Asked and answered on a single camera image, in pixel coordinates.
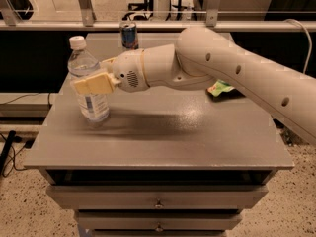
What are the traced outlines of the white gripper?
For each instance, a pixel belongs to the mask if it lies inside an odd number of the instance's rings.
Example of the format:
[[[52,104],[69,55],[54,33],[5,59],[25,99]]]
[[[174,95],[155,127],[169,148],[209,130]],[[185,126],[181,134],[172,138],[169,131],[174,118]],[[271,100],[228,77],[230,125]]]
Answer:
[[[105,59],[100,64],[107,66],[112,63],[114,74],[101,71],[77,78],[71,82],[72,88],[80,95],[110,94],[117,85],[129,93],[147,89],[143,72],[143,49],[126,51],[118,57]]]

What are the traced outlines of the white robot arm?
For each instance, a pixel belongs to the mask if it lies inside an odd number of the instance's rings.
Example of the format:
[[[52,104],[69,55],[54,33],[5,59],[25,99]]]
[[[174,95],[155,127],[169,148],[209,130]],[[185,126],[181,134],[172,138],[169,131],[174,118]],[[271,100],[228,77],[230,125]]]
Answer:
[[[249,52],[215,31],[195,27],[172,44],[126,51],[74,80],[79,94],[165,86],[204,90],[222,80],[302,139],[316,143],[316,79]]]

